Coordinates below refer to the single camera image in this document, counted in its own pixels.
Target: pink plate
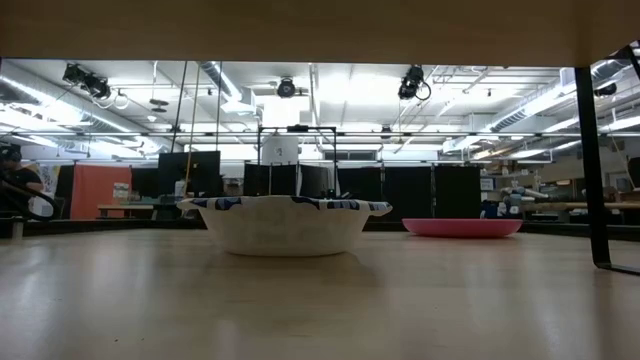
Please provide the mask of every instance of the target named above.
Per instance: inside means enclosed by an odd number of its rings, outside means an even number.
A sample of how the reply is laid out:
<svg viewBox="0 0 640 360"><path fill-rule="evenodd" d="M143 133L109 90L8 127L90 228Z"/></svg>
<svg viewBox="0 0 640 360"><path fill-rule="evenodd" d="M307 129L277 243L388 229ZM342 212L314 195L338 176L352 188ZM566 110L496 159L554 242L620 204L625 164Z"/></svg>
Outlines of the pink plate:
<svg viewBox="0 0 640 360"><path fill-rule="evenodd" d="M517 219L402 219L402 223L414 234L445 238L499 238L522 226Z"/></svg>

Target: black metal table leg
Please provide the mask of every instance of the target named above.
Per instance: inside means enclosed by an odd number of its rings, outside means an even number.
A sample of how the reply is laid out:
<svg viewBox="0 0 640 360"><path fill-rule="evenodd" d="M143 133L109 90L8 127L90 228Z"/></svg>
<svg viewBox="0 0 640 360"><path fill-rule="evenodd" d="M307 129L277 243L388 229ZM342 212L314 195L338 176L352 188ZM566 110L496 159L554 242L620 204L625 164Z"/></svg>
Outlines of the black metal table leg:
<svg viewBox="0 0 640 360"><path fill-rule="evenodd" d="M602 197L602 170L600 167L598 125L593 101L591 68L576 68L575 74L593 263L601 269L640 275L640 269L611 263L604 199Z"/></svg>

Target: bowl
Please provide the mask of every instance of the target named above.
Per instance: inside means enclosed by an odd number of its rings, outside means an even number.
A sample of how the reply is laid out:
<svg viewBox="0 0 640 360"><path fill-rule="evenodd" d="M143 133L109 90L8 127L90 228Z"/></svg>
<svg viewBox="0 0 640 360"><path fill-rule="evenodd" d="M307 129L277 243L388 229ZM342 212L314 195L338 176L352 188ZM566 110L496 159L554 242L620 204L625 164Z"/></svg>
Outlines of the bowl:
<svg viewBox="0 0 640 360"><path fill-rule="evenodd" d="M402 219L410 232L444 238L501 238L520 229L519 219Z"/></svg>
<svg viewBox="0 0 640 360"><path fill-rule="evenodd" d="M347 251L370 215L382 216L392 209L384 202L297 196L187 199L177 206L199 210L211 238L225 251L256 256Z"/></svg>

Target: spotlight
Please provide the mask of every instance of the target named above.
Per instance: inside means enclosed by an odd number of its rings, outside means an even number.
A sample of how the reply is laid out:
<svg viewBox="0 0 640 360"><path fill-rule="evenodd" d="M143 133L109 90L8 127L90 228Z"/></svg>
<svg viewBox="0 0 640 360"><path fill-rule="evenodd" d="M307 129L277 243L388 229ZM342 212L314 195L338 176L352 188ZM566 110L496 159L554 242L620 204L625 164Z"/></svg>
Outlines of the spotlight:
<svg viewBox="0 0 640 360"><path fill-rule="evenodd" d="M64 75L62 75L62 80L66 81L71 85L80 85L84 82L84 77L87 74L80 70L78 65L67 64L67 68L64 70Z"/></svg>
<svg viewBox="0 0 640 360"><path fill-rule="evenodd" d="M278 96L281 98L291 98L296 94L296 86L293 85L293 79L289 77L282 78L278 85Z"/></svg>
<svg viewBox="0 0 640 360"><path fill-rule="evenodd" d="M418 90L420 90L422 85L429 89L429 95L425 98L420 98L417 95ZM422 66L411 65L407 74L402 78L400 90L398 90L398 97L402 100L410 100L415 97L422 101L431 97L431 87L424 81L424 71L422 71Z"/></svg>
<svg viewBox="0 0 640 360"><path fill-rule="evenodd" d="M84 77L84 84L81 89L88 91L89 94L97 99L108 99L111 96L111 88L107 85L107 79L98 79L93 74Z"/></svg>
<svg viewBox="0 0 640 360"><path fill-rule="evenodd" d="M593 91L593 95L597 97L610 96L618 92L618 85L611 83L605 87L601 87Z"/></svg>
<svg viewBox="0 0 640 360"><path fill-rule="evenodd" d="M68 64L62 75L62 80L80 88L97 99L108 99L111 96L111 88L107 79L101 79L95 74L82 70L78 65Z"/></svg>
<svg viewBox="0 0 640 360"><path fill-rule="evenodd" d="M382 125L382 130L380 130L380 132L391 132L391 126L389 125ZM389 140L391 139L391 136L380 136L380 139L382 140Z"/></svg>

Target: white bowl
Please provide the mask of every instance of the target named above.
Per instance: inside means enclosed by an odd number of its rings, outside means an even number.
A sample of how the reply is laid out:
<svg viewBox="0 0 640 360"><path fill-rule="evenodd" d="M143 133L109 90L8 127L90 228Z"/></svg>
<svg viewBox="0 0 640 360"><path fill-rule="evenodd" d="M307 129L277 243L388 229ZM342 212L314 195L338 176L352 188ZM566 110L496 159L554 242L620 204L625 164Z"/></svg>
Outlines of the white bowl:
<svg viewBox="0 0 640 360"><path fill-rule="evenodd" d="M319 256L352 248L369 215L382 216L384 202L316 200L295 196L187 199L225 251L257 256Z"/></svg>

